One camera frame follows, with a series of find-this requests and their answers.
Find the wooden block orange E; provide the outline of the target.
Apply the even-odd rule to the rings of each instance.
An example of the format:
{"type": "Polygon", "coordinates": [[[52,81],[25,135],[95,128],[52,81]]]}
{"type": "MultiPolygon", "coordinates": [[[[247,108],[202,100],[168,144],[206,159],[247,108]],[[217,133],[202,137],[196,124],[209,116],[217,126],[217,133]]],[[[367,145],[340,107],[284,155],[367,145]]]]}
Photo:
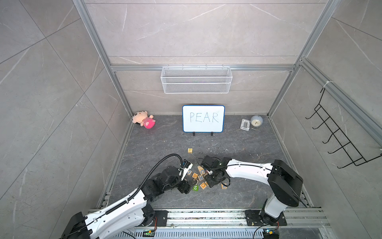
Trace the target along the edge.
{"type": "Polygon", "coordinates": [[[208,187],[208,184],[206,182],[203,182],[203,183],[200,184],[200,187],[202,189],[206,189],[208,187]]]}

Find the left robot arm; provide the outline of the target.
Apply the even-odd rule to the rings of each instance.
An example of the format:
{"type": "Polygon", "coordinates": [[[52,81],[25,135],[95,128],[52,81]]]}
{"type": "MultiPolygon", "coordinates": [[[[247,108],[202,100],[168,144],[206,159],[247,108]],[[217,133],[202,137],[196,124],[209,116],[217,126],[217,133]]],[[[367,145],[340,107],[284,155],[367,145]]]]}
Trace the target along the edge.
{"type": "Polygon", "coordinates": [[[124,230],[149,225],[155,217],[152,202],[174,188],[184,194],[192,190],[195,182],[186,179],[192,167],[191,162],[182,159],[178,154],[165,156],[149,171],[142,183],[125,197],[93,213],[83,215],[82,212],[78,212],[72,216],[61,237],[109,239],[124,230]],[[158,166],[171,157],[176,157],[180,161],[180,166],[169,166],[154,175],[158,166]]]}

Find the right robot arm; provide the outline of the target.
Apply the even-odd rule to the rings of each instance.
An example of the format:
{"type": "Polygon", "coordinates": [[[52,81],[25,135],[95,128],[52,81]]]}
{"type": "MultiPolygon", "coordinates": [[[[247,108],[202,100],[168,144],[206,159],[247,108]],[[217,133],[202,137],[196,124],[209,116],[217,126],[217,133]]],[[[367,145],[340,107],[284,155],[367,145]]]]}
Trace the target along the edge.
{"type": "Polygon", "coordinates": [[[231,178],[249,179],[270,186],[273,194],[254,217],[263,225],[276,224],[287,207],[297,207],[302,202],[303,179],[282,160],[260,164],[205,156],[200,166],[206,172],[205,180],[210,188],[231,178]]]}

